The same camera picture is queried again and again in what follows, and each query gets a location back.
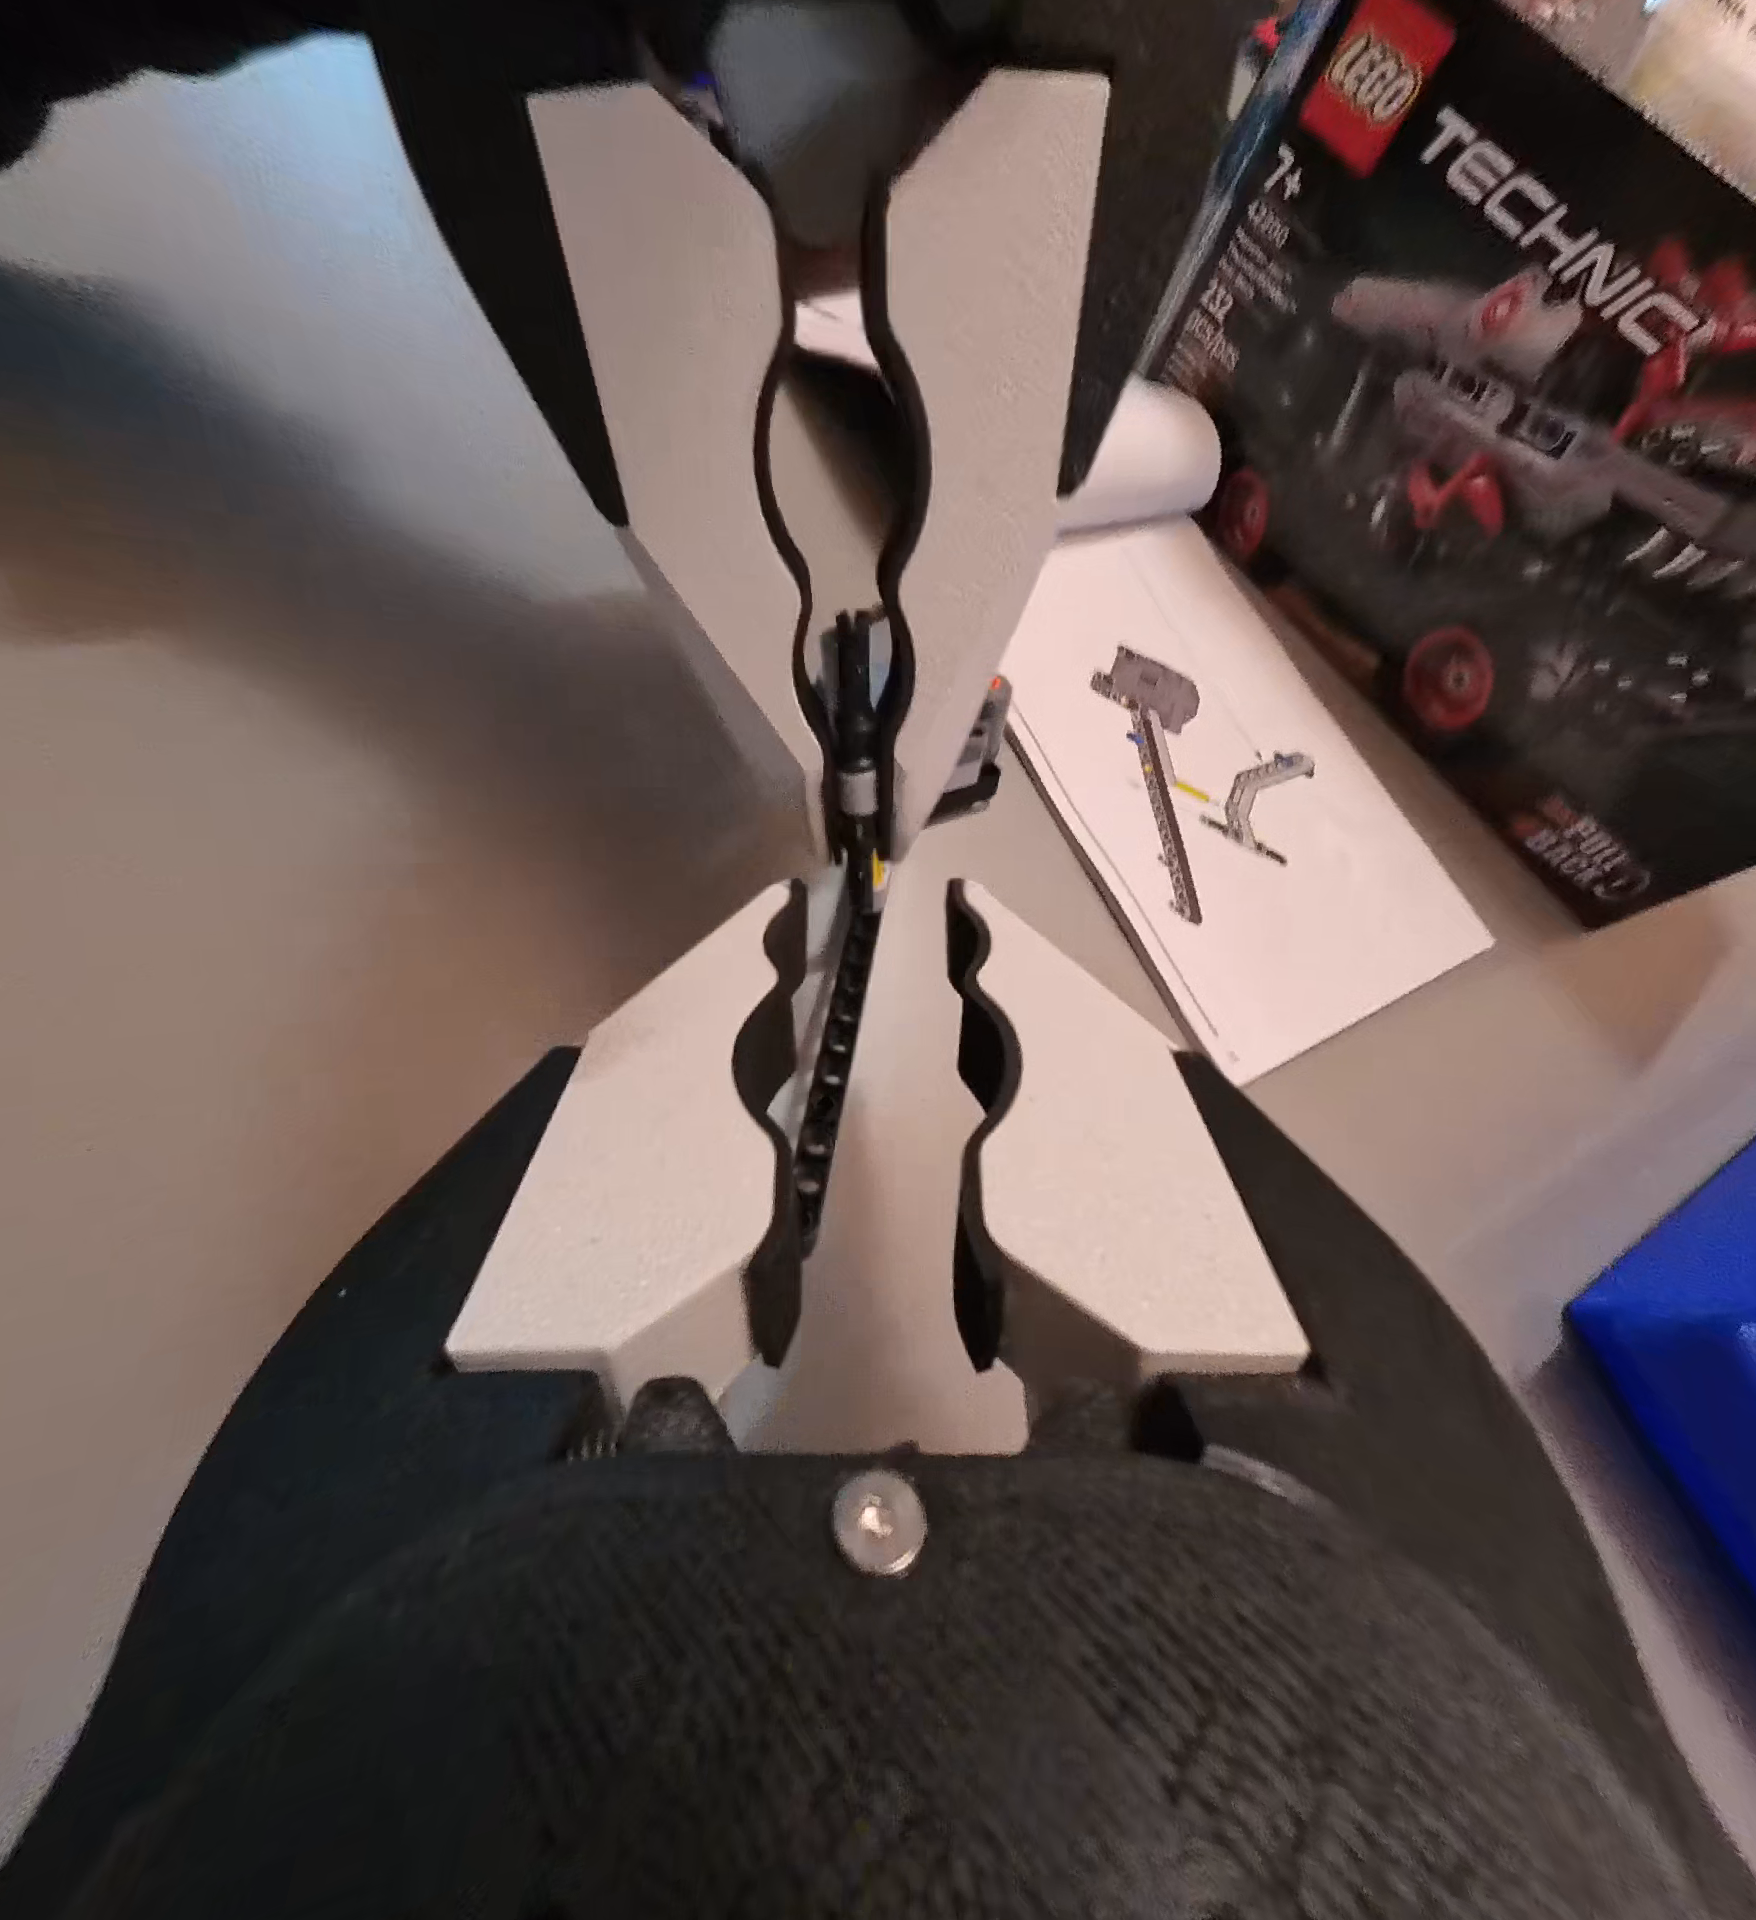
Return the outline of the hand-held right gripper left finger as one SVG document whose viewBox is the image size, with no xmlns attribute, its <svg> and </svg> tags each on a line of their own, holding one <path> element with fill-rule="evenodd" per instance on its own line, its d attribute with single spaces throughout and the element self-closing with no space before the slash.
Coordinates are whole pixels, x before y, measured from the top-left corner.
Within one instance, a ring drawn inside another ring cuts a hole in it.
<svg viewBox="0 0 1756 1920">
<path fill-rule="evenodd" d="M 611 1010 L 580 1047 L 447 1332 L 462 1373 L 653 1378 L 721 1399 L 785 1363 L 801 1311 L 797 1150 L 808 889 L 772 883 Z"/>
</svg>

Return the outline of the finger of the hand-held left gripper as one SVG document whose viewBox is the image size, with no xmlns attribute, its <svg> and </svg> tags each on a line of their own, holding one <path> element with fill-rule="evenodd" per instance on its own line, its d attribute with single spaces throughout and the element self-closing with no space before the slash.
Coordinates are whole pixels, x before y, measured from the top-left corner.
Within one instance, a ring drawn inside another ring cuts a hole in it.
<svg viewBox="0 0 1756 1920">
<path fill-rule="evenodd" d="M 914 448 L 879 567 L 911 680 L 892 855 L 939 807 L 1058 535 L 1107 112 L 1097 70 L 993 70 L 882 210 L 879 365 Z"/>
<path fill-rule="evenodd" d="M 626 549 L 821 862 L 824 754 L 798 688 L 811 570 L 770 488 L 791 348 L 770 207 L 644 80 L 543 90 L 527 107 L 626 492 Z"/>
</svg>

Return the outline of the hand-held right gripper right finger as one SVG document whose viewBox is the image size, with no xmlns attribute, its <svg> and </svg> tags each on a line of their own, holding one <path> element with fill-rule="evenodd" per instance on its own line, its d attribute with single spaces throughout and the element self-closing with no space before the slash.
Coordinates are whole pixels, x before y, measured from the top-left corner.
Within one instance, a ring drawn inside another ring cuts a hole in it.
<svg viewBox="0 0 1756 1920">
<path fill-rule="evenodd" d="M 1163 1381 L 1297 1378 L 1307 1331 L 1182 1070 L 1133 1006 L 985 886 L 946 886 L 965 1138 L 952 1295 L 1030 1430 Z"/>
</svg>

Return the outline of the grey toy brick beam assembly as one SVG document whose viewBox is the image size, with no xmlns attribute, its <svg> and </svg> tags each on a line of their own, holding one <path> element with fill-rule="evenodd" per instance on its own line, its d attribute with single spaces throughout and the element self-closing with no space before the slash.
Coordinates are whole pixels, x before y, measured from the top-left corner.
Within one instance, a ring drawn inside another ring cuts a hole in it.
<svg viewBox="0 0 1756 1920">
<path fill-rule="evenodd" d="M 794 1190 L 801 1260 L 817 1254 L 821 1237 L 882 913 L 889 899 L 892 865 L 882 852 L 877 798 L 885 704 L 877 643 L 882 639 L 889 639 L 885 616 L 874 609 L 841 613 L 821 646 L 821 700 L 835 754 L 835 785 L 827 795 L 835 799 L 845 848 L 845 929 L 835 939 L 835 965 L 821 999 L 820 1047 L 797 1126 Z"/>
</svg>

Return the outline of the white instruction booklet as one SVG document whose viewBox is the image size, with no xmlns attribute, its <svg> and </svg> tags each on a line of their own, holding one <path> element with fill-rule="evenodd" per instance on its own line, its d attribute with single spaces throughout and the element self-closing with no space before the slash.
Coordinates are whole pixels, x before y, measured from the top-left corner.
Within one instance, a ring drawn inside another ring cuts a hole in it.
<svg viewBox="0 0 1756 1920">
<path fill-rule="evenodd" d="M 1247 1084 L 1491 931 L 1201 533 L 1221 488 L 1210 413 L 1133 378 L 978 741 L 1010 737 L 1170 1015 Z"/>
</svg>

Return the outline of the dark toy car box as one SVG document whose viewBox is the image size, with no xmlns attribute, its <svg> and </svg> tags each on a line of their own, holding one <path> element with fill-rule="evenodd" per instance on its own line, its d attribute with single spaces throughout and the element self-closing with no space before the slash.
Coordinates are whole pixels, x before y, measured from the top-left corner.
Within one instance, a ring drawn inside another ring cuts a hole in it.
<svg viewBox="0 0 1756 1920">
<path fill-rule="evenodd" d="M 1264 30 L 1146 366 L 1207 529 L 1585 923 L 1756 865 L 1756 204 L 1501 2 Z"/>
</svg>

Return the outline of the blue plastic bin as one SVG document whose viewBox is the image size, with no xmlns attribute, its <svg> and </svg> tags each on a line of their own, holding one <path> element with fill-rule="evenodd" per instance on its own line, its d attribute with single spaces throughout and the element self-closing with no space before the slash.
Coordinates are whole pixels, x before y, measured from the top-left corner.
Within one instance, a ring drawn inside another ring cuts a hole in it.
<svg viewBox="0 0 1756 1920">
<path fill-rule="evenodd" d="M 1756 1604 L 1756 1137 L 1564 1319 Z"/>
</svg>

